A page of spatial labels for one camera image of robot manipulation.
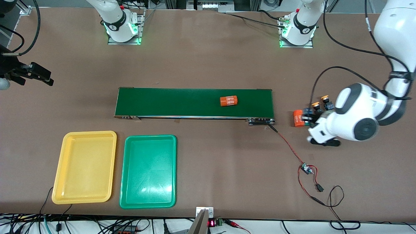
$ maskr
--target brown table surface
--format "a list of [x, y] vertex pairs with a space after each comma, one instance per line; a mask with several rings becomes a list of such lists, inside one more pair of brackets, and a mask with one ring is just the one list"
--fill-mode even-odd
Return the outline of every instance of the brown table surface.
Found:
[[[416, 221], [414, 101], [398, 123], [366, 142], [311, 145], [307, 128], [292, 126], [292, 111], [306, 107], [322, 70], [346, 66], [381, 86], [390, 71], [384, 58], [336, 45], [323, 27], [315, 33], [314, 49], [279, 48], [276, 28], [211, 11], [158, 10], [146, 22], [140, 46], [108, 46], [93, 8], [43, 8], [41, 15], [39, 39], [20, 61], [46, 67], [55, 84], [28, 80], [0, 92], [0, 212], [39, 212], [53, 186], [65, 134], [113, 130], [118, 139], [110, 200], [75, 204], [69, 213], [193, 217], [195, 207], [210, 206], [215, 215], [229, 218], [334, 219], [301, 190], [298, 160], [268, 127], [238, 120], [113, 118], [120, 86], [260, 88], [273, 89], [276, 128], [304, 161], [319, 168], [323, 193], [314, 190], [312, 176], [301, 174], [313, 196], [326, 201], [330, 189], [340, 185], [345, 199], [335, 210], [344, 220]], [[262, 13], [243, 15], [273, 23]], [[373, 24], [377, 17], [372, 15]], [[327, 21], [341, 42], [376, 50], [364, 15], [330, 14]], [[36, 23], [35, 12], [20, 20], [17, 31], [26, 46]], [[14, 37], [10, 47], [18, 43]], [[360, 80], [346, 71], [329, 71], [318, 83], [316, 100], [330, 95], [335, 101], [354, 82]], [[171, 209], [119, 207], [124, 140], [140, 134], [177, 136]], [[49, 199], [44, 212], [67, 207]]]

